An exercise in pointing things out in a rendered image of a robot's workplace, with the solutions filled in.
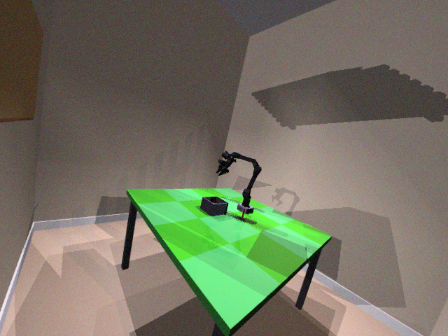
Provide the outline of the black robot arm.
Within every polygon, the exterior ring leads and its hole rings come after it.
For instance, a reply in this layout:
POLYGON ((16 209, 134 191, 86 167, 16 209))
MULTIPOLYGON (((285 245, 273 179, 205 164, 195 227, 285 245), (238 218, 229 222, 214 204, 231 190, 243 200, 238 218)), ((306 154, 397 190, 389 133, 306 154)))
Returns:
MULTIPOLYGON (((245 160, 245 161, 248 161, 248 162, 252 162, 253 167, 254 167, 254 170, 253 170, 253 176, 252 176, 252 178, 251 178, 251 180, 250 180, 250 182, 249 182, 249 185, 248 185, 247 189, 244 189, 244 191, 243 191, 242 196, 243 196, 244 200, 243 200, 243 202, 242 202, 242 204, 241 204, 241 205, 244 206, 244 207, 250 207, 249 204, 250 204, 250 199, 251 199, 251 196, 250 196, 250 194, 251 194, 251 189, 252 189, 252 187, 253 187, 253 184, 254 184, 254 182, 255 182, 257 176, 258 176, 259 173, 262 171, 262 168, 259 166, 259 164, 257 163, 256 159, 253 159, 253 158, 250 158, 250 157, 243 156, 243 155, 241 155, 241 154, 239 154, 239 153, 236 153, 236 152, 233 152, 232 154, 229 154, 227 151, 225 151, 225 152, 222 154, 222 156, 223 156, 223 157, 224 157, 230 164, 232 164, 233 162, 236 162, 236 160, 235 160, 234 158, 242 159, 242 160, 245 160)), ((225 164, 226 164, 226 161, 225 161, 225 160, 220 160, 220 159, 219 159, 219 160, 218 160, 218 163, 220 163, 220 164, 222 164, 222 165, 225 165, 225 164)))

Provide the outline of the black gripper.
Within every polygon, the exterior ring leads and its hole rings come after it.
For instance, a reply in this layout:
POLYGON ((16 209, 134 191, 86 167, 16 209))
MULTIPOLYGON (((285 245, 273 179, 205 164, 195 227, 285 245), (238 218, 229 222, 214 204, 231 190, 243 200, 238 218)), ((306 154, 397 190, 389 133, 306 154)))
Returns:
POLYGON ((230 167, 230 165, 231 164, 228 161, 226 161, 225 165, 219 164, 218 165, 218 170, 217 170, 216 173, 220 172, 219 176, 223 175, 223 174, 226 174, 226 172, 228 173, 229 172, 228 167, 230 167))

